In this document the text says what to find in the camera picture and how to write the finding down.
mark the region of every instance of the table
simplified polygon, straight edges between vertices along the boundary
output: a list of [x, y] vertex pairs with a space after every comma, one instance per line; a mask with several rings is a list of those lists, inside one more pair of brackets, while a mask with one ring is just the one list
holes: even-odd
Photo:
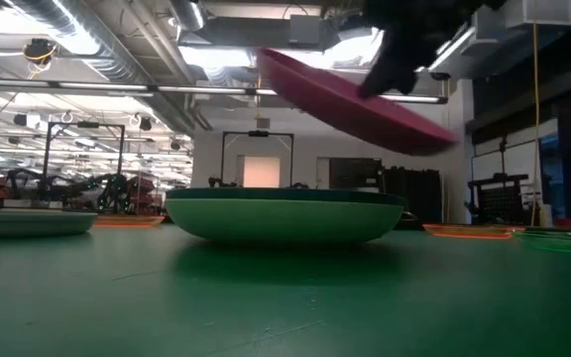
[[178, 228], [0, 240], [0, 356], [571, 356], [571, 255], [392, 232], [221, 247]]

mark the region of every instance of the ventilation duct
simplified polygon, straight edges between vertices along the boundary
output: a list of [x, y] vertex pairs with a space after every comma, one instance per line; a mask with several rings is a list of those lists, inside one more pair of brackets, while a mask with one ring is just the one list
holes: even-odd
[[197, 0], [170, 0], [175, 23], [183, 30], [195, 32], [204, 27], [204, 9]]
[[[153, 83], [149, 74], [80, 0], [5, 0], [32, 21], [42, 24], [59, 45], [76, 55], [99, 56], [84, 62], [111, 82]], [[174, 131], [191, 132], [195, 125], [162, 94], [138, 98]]]

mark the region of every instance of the green floor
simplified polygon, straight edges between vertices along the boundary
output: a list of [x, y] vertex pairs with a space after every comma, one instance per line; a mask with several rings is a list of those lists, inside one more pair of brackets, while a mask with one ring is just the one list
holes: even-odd
[[571, 255], [422, 232], [303, 252], [172, 226], [0, 240], [0, 356], [571, 356]]

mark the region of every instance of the orange tray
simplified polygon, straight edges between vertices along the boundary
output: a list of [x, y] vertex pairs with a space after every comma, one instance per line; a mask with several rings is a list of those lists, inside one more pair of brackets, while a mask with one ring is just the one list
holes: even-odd
[[482, 226], [465, 224], [423, 224], [424, 229], [436, 237], [506, 240], [516, 231], [525, 230], [513, 226]]
[[162, 223], [164, 219], [163, 216], [99, 214], [94, 228], [151, 228]]

